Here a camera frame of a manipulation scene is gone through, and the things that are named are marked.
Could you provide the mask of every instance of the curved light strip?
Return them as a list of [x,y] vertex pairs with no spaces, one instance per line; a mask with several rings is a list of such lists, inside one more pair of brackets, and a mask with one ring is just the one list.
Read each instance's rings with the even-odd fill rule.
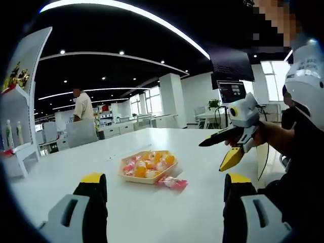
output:
[[46,10],[49,10],[49,9],[53,9],[53,8],[57,8],[57,7],[65,6],[65,5],[72,5],[72,4],[100,4],[100,5],[106,5],[106,6],[111,6],[111,7],[128,10],[133,13],[142,15],[142,16],[144,16],[150,20],[153,20],[156,23],[159,23],[160,25],[163,25],[164,27],[168,28],[169,30],[171,30],[172,32],[174,32],[175,34],[177,34],[178,36],[180,36],[181,38],[186,40],[188,43],[190,43],[193,47],[195,47],[198,51],[200,51],[209,60],[211,59],[210,56],[208,55],[208,53],[200,45],[198,45],[196,42],[194,42],[190,37],[188,37],[185,33],[180,31],[179,29],[177,29],[175,26],[173,26],[172,24],[168,23],[167,21],[163,20],[162,18],[160,18],[148,11],[145,11],[138,7],[132,6],[130,4],[125,4],[125,3],[121,3],[118,1],[114,1],[114,0],[60,0],[60,1],[53,2],[51,4],[46,5],[45,7],[43,7],[41,9],[40,13],[44,12]]
[[51,58],[64,57],[64,56],[73,56],[73,55],[104,55],[104,56],[130,58],[130,59],[135,59],[135,60],[138,60],[138,61],[144,61],[144,62],[153,63],[153,64],[156,64],[156,65],[160,65],[160,66],[164,66],[164,67],[167,67],[167,68],[176,70],[178,72],[182,72],[185,75],[181,76],[181,78],[190,75],[186,71],[183,71],[181,69],[178,69],[178,68],[175,68],[175,67],[172,67],[172,66],[169,66],[169,65],[162,64],[160,62],[155,62],[155,61],[152,61],[152,60],[149,60],[149,59],[145,59],[145,58],[141,58],[141,57],[134,57],[134,56],[129,56],[129,55],[121,55],[121,54],[112,53],[112,52],[68,52],[68,53],[65,53],[64,55],[62,55],[62,54],[55,54],[55,55],[52,55],[52,56],[42,57],[39,60],[40,61],[44,61],[44,60],[51,59]]
[[[91,92],[91,91],[101,91],[101,90],[150,90],[150,89],[151,88],[103,88],[103,89],[93,89],[93,90],[84,90],[84,91]],[[66,92],[66,93],[61,93],[61,94],[56,94],[56,95],[49,95],[49,96],[39,98],[38,100],[44,100],[44,99],[52,98],[55,96],[68,95],[68,94],[72,94],[72,93],[73,92]]]
[[[125,99],[114,99],[114,100],[99,100],[99,101],[92,101],[91,103],[106,102],[106,101],[117,101],[117,100],[128,100],[128,99],[125,98]],[[57,109],[61,109],[61,108],[71,107],[71,106],[75,106],[75,104],[56,107],[56,108],[53,108],[52,110],[57,110]]]

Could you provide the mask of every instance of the white display stand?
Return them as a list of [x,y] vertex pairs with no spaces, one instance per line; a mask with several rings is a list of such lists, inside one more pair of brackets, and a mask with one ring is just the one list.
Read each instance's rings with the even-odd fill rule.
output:
[[[11,74],[17,63],[20,62],[19,72],[27,69],[29,74],[29,79],[24,89],[18,85],[12,85],[1,93],[0,124],[4,142],[2,161],[10,177],[26,177],[28,175],[26,162],[39,161],[34,119],[34,78],[39,58],[51,31],[52,27],[48,27],[23,38],[18,44],[7,69],[6,77]],[[7,142],[7,120],[10,120],[12,127],[14,148],[11,148]],[[16,132],[18,122],[21,124],[24,144],[20,144]]]

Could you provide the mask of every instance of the monitor screen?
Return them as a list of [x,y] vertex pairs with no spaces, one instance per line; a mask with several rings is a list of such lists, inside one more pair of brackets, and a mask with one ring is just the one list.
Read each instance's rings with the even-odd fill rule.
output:
[[218,88],[223,104],[244,99],[247,94],[241,81],[218,81]]
[[217,80],[254,81],[252,66],[247,53],[223,46],[209,48]]

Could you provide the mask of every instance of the potted plant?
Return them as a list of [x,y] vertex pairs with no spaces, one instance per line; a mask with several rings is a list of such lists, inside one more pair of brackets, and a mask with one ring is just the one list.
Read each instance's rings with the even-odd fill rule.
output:
[[218,107],[219,107],[219,100],[212,99],[208,102],[208,110],[211,110],[211,108],[213,108],[213,110],[215,110]]

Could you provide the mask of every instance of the man in beige shirt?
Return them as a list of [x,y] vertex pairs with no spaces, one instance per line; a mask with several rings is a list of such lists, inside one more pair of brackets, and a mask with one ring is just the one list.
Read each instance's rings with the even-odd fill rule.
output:
[[86,92],[83,89],[73,89],[73,96],[76,97],[74,122],[83,119],[93,119],[91,99]]

